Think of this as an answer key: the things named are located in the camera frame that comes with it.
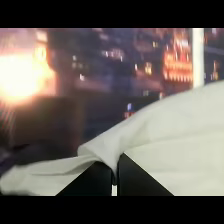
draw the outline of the vertical white bar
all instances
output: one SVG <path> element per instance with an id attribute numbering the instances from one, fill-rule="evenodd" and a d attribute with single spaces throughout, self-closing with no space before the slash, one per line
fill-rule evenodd
<path id="1" fill-rule="evenodd" d="M 193 88 L 204 85 L 204 28 L 193 29 Z"/>

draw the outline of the white sheet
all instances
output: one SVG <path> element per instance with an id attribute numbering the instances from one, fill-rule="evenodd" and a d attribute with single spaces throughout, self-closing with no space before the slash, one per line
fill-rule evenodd
<path id="1" fill-rule="evenodd" d="M 69 159 L 69 166 L 66 162 L 62 164 L 67 160 L 58 160 L 30 165 L 23 170 L 14 167 L 0 180 L 0 188 L 3 192 L 23 190 L 55 195 L 59 188 L 63 189 L 62 186 L 77 177 L 76 163 L 86 164 L 81 158 L 88 157 L 89 162 L 103 161 L 116 172 L 118 159 L 125 152 L 174 195 L 224 195 L 222 96 L 223 81 L 158 101 L 80 146 L 79 157 Z M 61 182 L 52 175 L 56 163 L 61 164 L 58 168 Z M 43 178 L 38 186 L 42 191 L 37 187 L 34 191 L 31 181 L 24 181 L 27 176 L 32 176 L 33 182 L 39 178 L 33 175 L 33 166 L 37 173 L 42 170 L 48 172 L 48 178 L 52 175 L 48 181 L 50 187 L 45 187 Z M 69 181 L 64 181 L 68 176 L 64 169 L 74 172 L 69 175 Z M 15 174 L 22 176 L 17 178 L 16 185 L 20 187 L 13 187 L 10 182 Z M 51 191 L 51 183 L 60 187 Z"/>

